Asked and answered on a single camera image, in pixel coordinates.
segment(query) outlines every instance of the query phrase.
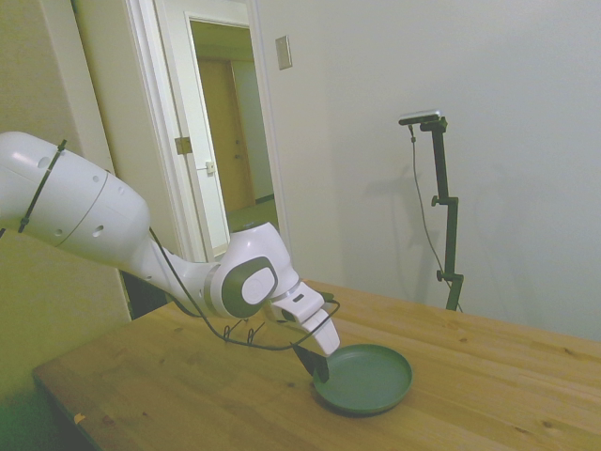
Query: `doorway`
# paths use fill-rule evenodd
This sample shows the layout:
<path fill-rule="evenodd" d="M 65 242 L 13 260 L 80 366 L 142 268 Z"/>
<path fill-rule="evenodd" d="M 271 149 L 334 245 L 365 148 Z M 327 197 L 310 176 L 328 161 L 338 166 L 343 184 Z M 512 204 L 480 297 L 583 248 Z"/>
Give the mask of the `doorway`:
<path fill-rule="evenodd" d="M 250 31 L 198 21 L 191 30 L 229 231 L 278 228 Z"/>

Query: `white door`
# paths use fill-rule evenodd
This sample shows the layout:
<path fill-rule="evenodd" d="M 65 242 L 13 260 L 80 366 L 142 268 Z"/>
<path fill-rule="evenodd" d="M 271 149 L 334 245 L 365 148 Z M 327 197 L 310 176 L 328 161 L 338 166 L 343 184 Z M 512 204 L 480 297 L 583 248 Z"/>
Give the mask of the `white door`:
<path fill-rule="evenodd" d="M 191 21 L 248 26 L 246 6 L 223 0 L 155 0 L 159 27 L 182 136 L 190 136 L 208 234 L 214 255 L 229 243 L 219 171 L 208 170 L 215 153 L 208 127 Z M 196 178 L 191 174 L 193 183 Z"/>

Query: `door frame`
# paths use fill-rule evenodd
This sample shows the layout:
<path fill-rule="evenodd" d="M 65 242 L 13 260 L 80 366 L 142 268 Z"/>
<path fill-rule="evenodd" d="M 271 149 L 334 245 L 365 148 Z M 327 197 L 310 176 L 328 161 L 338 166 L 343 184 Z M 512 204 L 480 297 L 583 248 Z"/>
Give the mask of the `door frame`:
<path fill-rule="evenodd" d="M 207 218 L 200 194 L 200 186 L 195 175 L 193 155 L 186 155 L 183 162 L 179 158 L 180 156 L 177 155 L 175 147 L 175 138 L 178 136 L 174 136 L 172 130 L 178 130 L 174 129 L 174 124 L 179 122 L 175 106 L 178 100 L 177 96 L 174 98 L 172 94 L 174 87 L 171 86 L 167 76 L 166 58 L 168 55 L 165 54 L 162 47 L 161 30 L 154 0 L 125 0 L 125 3 L 138 53 L 138 62 L 144 79 L 148 104 L 160 144 L 162 166 L 167 179 L 169 195 L 176 211 L 177 231 L 182 238 L 182 253 L 186 258 L 200 257 L 205 261 L 212 261 L 215 256 L 210 244 Z M 246 8 L 248 23 L 216 22 L 209 17 L 203 17 L 202 14 L 186 13 L 186 17 L 188 21 L 197 20 L 243 26 L 250 30 L 280 235 L 290 252 L 274 114 L 270 101 L 269 78 L 256 0 L 247 0 Z M 180 136 L 188 135 L 187 130 L 179 130 Z"/>

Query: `ceiling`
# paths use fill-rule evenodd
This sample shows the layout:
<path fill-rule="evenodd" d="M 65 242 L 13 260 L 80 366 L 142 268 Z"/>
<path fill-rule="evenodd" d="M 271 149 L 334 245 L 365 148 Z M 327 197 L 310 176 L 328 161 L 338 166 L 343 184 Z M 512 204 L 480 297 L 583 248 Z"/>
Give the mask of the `ceiling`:
<path fill-rule="evenodd" d="M 248 28 L 216 23 L 192 22 L 194 45 L 227 47 L 252 51 L 251 32 Z"/>

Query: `floor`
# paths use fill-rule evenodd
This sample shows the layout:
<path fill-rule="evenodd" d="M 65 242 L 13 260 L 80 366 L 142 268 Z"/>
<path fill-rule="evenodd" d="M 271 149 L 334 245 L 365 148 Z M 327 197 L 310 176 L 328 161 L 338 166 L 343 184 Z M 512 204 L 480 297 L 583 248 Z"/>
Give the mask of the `floor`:
<path fill-rule="evenodd" d="M 231 233 L 244 230 L 250 226 L 260 226 L 267 222 L 272 223 L 276 229 L 279 229 L 278 216 L 273 199 L 246 209 L 227 213 L 227 224 Z"/>

